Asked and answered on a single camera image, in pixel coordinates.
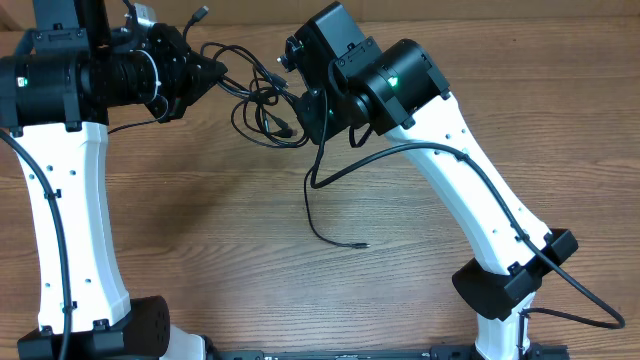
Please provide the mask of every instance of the wooden surface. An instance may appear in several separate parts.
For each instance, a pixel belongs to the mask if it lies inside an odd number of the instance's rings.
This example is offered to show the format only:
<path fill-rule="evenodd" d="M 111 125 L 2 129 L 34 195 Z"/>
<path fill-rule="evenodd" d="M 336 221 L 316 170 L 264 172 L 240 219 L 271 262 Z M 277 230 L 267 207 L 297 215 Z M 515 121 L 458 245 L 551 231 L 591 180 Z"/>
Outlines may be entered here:
<path fill-rule="evenodd" d="M 576 359 L 640 358 L 640 19 L 368 23 L 387 48 L 421 43 L 452 84 L 471 130 L 522 201 L 574 231 L 564 268 L 620 310 L 622 331 L 535 316 L 532 340 Z M 275 59 L 296 26 L 199 27 L 205 40 Z M 8 54 L 20 34 L 0 35 Z M 225 57 L 229 74 L 249 68 Z M 287 75 L 301 93 L 296 75 Z M 472 343 L 475 315 L 451 275 L 472 257 L 451 215 L 402 157 L 376 162 L 311 195 L 321 231 L 369 250 L 316 240 L 302 179 L 314 146 L 257 147 L 229 124 L 235 100 L 214 89 L 182 121 L 111 139 L 108 191 L 120 271 L 132 297 L 162 294 L 172 320 L 224 350 L 416 349 Z M 292 119 L 288 109 L 277 111 Z M 111 111 L 113 125 L 146 119 Z M 328 143 L 322 175 L 387 147 Z M 0 147 L 0 357 L 36 326 L 39 272 L 18 161 Z M 604 319 L 556 275 L 536 304 Z"/>
<path fill-rule="evenodd" d="M 202 25 L 303 23 L 334 0 L 175 0 L 140 1 L 152 6 L 158 20 L 184 26 L 207 5 Z M 342 0 L 358 21 L 558 18 L 637 16 L 640 0 Z M 124 24 L 122 0 L 105 0 L 111 26 Z M 0 0 L 0 20 L 12 30 L 35 27 L 31 0 Z"/>

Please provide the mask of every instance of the green led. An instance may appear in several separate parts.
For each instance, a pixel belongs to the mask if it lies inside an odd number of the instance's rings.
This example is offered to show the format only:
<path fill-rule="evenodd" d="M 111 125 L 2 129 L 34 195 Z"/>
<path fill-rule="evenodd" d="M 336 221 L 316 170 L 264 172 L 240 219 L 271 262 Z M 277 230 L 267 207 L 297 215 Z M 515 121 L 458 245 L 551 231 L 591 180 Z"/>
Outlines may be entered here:
<path fill-rule="evenodd" d="M 389 82 L 389 85 L 391 85 L 392 87 L 395 87 L 396 85 L 398 85 L 398 78 L 395 76 L 392 76 L 389 78 L 389 80 L 387 80 Z"/>

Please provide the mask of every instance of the cable tip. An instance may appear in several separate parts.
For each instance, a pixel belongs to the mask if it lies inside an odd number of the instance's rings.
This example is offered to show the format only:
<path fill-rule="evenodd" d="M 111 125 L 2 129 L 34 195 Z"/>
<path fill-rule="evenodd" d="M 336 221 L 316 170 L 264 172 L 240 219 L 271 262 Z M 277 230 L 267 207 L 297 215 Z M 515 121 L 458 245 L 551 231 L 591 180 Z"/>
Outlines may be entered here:
<path fill-rule="evenodd" d="M 371 247 L 371 245 L 367 243 L 356 243 L 356 244 L 351 244 L 351 247 L 354 249 L 368 249 Z"/>

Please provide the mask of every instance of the wall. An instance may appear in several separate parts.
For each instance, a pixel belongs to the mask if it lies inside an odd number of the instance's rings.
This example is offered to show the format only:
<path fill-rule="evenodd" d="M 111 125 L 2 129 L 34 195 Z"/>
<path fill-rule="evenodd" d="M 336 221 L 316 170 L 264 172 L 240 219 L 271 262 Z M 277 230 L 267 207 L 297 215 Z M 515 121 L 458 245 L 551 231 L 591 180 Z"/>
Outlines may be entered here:
<path fill-rule="evenodd" d="M 211 9 L 203 24 L 301 23 L 331 0 L 140 0 L 159 20 L 184 25 L 202 5 Z M 105 0 L 112 26 L 126 11 L 120 0 Z M 634 16 L 640 0 L 344 0 L 359 21 Z M 0 0 L 0 23 L 12 30 L 35 25 L 30 0 Z"/>

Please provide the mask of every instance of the wooden table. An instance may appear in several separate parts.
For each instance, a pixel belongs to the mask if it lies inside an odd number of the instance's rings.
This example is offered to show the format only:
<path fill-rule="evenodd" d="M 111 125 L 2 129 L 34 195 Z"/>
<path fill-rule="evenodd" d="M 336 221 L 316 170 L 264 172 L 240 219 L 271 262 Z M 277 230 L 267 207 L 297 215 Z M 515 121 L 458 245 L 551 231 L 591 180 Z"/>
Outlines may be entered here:
<path fill-rule="evenodd" d="M 606 331 L 535 316 L 530 336 L 568 344 L 576 359 L 640 357 L 640 19 L 433 21 L 363 24 L 382 48 L 421 43 L 452 84 L 471 130 L 525 204 L 574 231 L 564 266 L 624 314 Z M 297 26 L 196 27 L 241 44 L 271 69 Z M 0 35 L 0 54 L 20 34 Z M 224 58 L 246 82 L 248 66 Z M 294 93 L 297 75 L 287 75 Z M 182 121 L 111 138 L 108 191 L 120 271 L 131 297 L 162 294 L 172 320 L 223 350 L 416 349 L 472 343 L 473 311 L 451 284 L 472 257 L 462 231 L 402 157 L 313 192 L 316 240 L 302 180 L 316 148 L 271 150 L 229 124 L 236 100 L 214 89 Z M 277 111 L 295 123 L 289 109 Z M 149 117 L 111 111 L 113 125 Z M 322 175 L 387 147 L 328 143 Z M 0 357 L 37 323 L 39 271 L 31 210 L 16 156 L 0 147 Z M 558 276 L 536 304 L 605 319 Z"/>

